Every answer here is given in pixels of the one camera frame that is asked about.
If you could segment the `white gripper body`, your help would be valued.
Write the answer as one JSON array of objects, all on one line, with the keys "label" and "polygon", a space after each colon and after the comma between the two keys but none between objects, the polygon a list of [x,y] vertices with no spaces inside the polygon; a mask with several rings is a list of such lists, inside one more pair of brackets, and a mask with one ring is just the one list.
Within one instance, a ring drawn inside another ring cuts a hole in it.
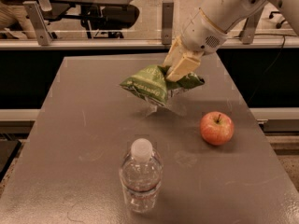
[{"label": "white gripper body", "polygon": [[184,22],[180,37],[184,46],[204,54],[214,53],[227,39],[203,11],[196,11]]}]

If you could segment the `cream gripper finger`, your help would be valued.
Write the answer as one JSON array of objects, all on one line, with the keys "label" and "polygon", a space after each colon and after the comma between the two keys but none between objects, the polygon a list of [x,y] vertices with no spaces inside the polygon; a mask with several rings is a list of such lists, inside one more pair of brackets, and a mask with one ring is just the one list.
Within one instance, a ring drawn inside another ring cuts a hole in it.
[{"label": "cream gripper finger", "polygon": [[182,43],[181,37],[177,36],[175,38],[175,41],[173,42],[170,50],[168,51],[165,59],[164,59],[164,63],[163,66],[167,67],[176,67],[178,66],[180,60],[183,57],[183,53],[184,53],[184,45]]},{"label": "cream gripper finger", "polygon": [[202,52],[184,52],[171,55],[165,62],[165,65],[169,67],[166,79],[176,82],[187,76],[200,65],[202,56]]}]

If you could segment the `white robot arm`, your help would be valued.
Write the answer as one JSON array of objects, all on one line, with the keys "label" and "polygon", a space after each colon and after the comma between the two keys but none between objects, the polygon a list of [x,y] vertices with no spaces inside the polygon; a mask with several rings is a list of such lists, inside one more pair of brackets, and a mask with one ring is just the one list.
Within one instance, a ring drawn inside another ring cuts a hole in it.
[{"label": "white robot arm", "polygon": [[241,21],[272,4],[299,34],[299,0],[203,0],[182,23],[163,66],[166,79],[176,82],[194,71],[201,57],[215,52]]}]

